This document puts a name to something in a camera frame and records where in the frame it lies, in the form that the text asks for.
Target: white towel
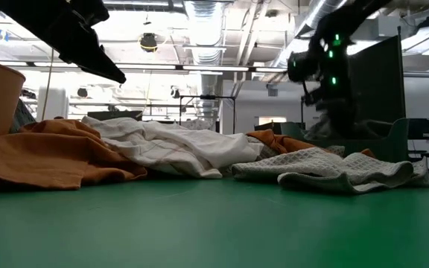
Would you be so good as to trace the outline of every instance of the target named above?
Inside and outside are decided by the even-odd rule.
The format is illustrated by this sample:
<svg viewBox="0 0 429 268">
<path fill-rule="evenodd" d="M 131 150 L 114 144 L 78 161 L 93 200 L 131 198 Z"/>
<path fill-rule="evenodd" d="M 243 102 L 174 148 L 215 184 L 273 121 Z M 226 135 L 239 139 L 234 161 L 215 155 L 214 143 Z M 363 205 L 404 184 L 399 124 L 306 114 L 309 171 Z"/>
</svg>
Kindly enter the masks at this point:
<svg viewBox="0 0 429 268">
<path fill-rule="evenodd" d="M 389 163 L 362 153 L 342 158 L 313 147 L 258 162 L 232 166 L 236 179 L 272 180 L 285 188 L 310 186 L 325 191 L 362 194 L 376 188 L 428 187 L 426 159 Z"/>
<path fill-rule="evenodd" d="M 174 174 L 221 178 L 220 168 L 253 162 L 262 149 L 262 144 L 250 144 L 243 134 L 188 130 L 177 124 L 89 117 L 82 122 L 97 130 L 114 151 L 135 163 Z"/>
</svg>

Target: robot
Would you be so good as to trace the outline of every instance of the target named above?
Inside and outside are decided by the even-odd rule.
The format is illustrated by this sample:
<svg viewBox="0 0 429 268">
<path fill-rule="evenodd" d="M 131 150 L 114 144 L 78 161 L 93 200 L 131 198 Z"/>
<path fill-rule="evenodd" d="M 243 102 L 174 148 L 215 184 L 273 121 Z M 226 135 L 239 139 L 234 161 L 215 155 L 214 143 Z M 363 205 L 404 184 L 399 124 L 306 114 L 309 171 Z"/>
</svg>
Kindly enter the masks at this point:
<svg viewBox="0 0 429 268">
<path fill-rule="evenodd" d="M 0 0 L 0 11 L 58 51 L 62 61 L 125 82 L 125 74 L 104 53 L 92 29 L 109 18 L 102 0 Z"/>
<path fill-rule="evenodd" d="M 302 83 L 308 106 L 325 111 L 331 128 L 344 138 L 365 138 L 365 124 L 356 124 L 356 103 L 349 79 L 347 47 L 350 36 L 372 13 L 391 0 L 357 0 L 325 15 L 309 42 L 308 51 L 291 54 L 287 74 L 291 81 Z M 305 81 L 315 76 L 320 87 L 308 92 Z"/>
</svg>

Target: pipe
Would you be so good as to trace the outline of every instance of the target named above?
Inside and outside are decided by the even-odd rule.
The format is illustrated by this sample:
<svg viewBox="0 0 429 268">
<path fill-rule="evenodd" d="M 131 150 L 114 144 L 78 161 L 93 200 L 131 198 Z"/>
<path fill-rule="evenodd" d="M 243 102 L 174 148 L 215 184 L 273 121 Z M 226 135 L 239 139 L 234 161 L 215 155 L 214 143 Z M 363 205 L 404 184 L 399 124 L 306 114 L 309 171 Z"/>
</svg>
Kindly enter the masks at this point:
<svg viewBox="0 0 429 268">
<path fill-rule="evenodd" d="M 267 12 L 267 8 L 269 7 L 269 3 L 271 3 L 271 1 L 267 1 L 267 0 L 263 1 L 262 6 L 261 6 L 261 11 L 259 11 L 259 20 L 260 21 L 262 21 L 262 19 L 266 16 L 266 12 Z M 256 40 L 258 40 L 259 24 L 260 23 L 258 23 L 258 27 L 251 34 L 251 40 L 250 40 L 249 45 L 247 46 L 246 55 L 244 55 L 244 59 L 243 59 L 243 65 L 244 66 L 250 60 L 252 49 L 254 48 L 254 44 L 256 43 Z"/>
<path fill-rule="evenodd" d="M 294 36 L 298 37 L 317 28 L 317 24 L 322 17 L 342 7 L 346 2 L 346 0 L 312 0 L 309 4 L 309 12 L 299 27 L 297 27 Z M 287 68 L 287 59 L 298 45 L 297 40 L 294 38 L 290 41 L 286 49 L 279 52 L 274 61 L 272 61 L 271 67 Z"/>
<path fill-rule="evenodd" d="M 404 71 L 403 77 L 429 78 L 429 71 Z"/>
<path fill-rule="evenodd" d="M 220 46 L 223 40 L 223 15 L 226 4 L 213 1 L 185 1 L 185 10 L 190 22 L 190 43 L 192 45 Z M 195 65 L 217 66 L 221 63 L 221 50 L 192 49 Z M 218 76 L 200 74 L 197 87 L 199 95 L 220 96 L 223 87 L 218 85 Z M 212 102 L 200 101 L 200 116 L 209 115 L 209 109 L 217 109 Z"/>
<path fill-rule="evenodd" d="M 242 58 L 243 52 L 244 52 L 244 46 L 246 45 L 247 39 L 250 36 L 250 32 L 251 32 L 252 24 L 254 22 L 254 16 L 256 14 L 257 8 L 258 8 L 258 2 L 252 1 L 250 9 L 249 9 L 250 15 L 247 17 L 247 22 L 246 22 L 246 25 L 244 26 L 243 35 L 241 36 L 241 42 L 240 42 L 239 49 L 238 49 L 238 55 L 236 56 L 236 61 L 235 61 L 236 66 L 241 63 L 241 58 Z"/>
</svg>

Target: green table surface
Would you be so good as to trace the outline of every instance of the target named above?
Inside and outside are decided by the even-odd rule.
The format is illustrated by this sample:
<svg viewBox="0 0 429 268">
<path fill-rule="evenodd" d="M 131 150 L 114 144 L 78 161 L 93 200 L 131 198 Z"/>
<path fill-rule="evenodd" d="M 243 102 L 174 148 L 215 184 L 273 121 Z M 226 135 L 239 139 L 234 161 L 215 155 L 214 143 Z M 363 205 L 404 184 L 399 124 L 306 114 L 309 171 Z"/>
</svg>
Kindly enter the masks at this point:
<svg viewBox="0 0 429 268">
<path fill-rule="evenodd" d="M 429 267 L 429 189 L 225 180 L 0 193 L 0 267 Z"/>
</svg>

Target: window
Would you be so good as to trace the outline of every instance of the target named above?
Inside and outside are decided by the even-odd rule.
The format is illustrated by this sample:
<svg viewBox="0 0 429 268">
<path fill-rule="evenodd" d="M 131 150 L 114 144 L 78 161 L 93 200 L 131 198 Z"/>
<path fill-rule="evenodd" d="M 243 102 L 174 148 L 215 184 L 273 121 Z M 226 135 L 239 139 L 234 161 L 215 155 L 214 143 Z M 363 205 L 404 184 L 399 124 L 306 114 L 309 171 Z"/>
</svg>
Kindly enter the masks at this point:
<svg viewBox="0 0 429 268">
<path fill-rule="evenodd" d="M 287 119 L 285 117 L 270 117 L 270 116 L 259 116 L 258 117 L 258 123 L 260 125 L 267 124 L 267 123 L 285 123 L 287 122 Z"/>
</svg>

